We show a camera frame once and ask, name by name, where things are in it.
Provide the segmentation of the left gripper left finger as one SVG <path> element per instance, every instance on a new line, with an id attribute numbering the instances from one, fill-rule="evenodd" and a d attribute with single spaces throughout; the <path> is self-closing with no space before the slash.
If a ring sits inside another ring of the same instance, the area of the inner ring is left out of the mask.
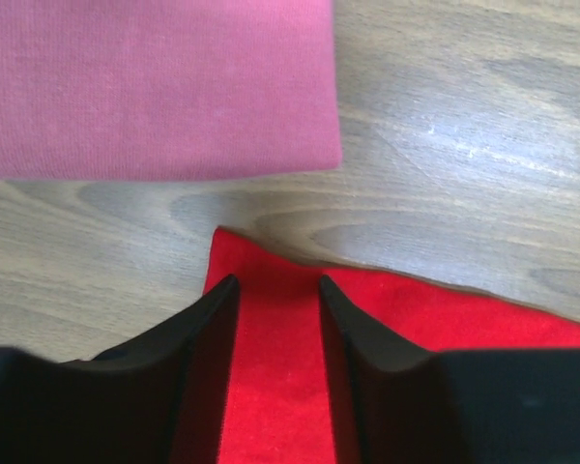
<path id="1" fill-rule="evenodd" d="M 227 276 L 89 361 L 0 346 L 0 463 L 214 463 L 239 312 Z"/>

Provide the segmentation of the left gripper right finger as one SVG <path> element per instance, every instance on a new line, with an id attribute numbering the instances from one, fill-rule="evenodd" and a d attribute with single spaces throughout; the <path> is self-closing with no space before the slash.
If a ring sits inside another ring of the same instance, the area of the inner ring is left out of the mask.
<path id="1" fill-rule="evenodd" d="M 580 463 L 580 348 L 424 349 L 328 278 L 320 324 L 339 463 Z"/>

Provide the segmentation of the bright red t-shirt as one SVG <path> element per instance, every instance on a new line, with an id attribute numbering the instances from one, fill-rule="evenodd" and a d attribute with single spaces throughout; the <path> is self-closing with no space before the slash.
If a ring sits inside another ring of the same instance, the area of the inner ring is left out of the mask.
<path id="1" fill-rule="evenodd" d="M 329 276 L 360 308 L 432 350 L 580 347 L 580 324 L 408 276 L 295 264 L 225 229 L 213 235 L 206 287 L 241 286 L 219 459 L 331 463 L 333 433 L 318 282 Z"/>

